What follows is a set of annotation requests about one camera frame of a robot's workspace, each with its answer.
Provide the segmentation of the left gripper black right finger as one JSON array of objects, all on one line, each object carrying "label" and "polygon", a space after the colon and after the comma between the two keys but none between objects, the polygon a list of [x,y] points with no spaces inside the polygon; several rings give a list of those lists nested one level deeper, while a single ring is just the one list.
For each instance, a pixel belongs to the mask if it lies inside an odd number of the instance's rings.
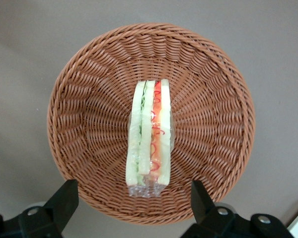
[{"label": "left gripper black right finger", "polygon": [[225,206],[217,206],[201,181],[191,184],[191,208],[196,223],[191,225],[182,238],[232,238],[235,214]]}]

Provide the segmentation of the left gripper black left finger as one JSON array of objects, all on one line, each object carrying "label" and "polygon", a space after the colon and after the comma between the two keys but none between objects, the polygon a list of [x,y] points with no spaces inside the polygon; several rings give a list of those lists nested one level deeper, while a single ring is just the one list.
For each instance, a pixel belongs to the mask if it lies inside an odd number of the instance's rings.
[{"label": "left gripper black left finger", "polygon": [[77,180],[67,180],[43,205],[23,211],[18,222],[23,238],[61,238],[79,204]]}]

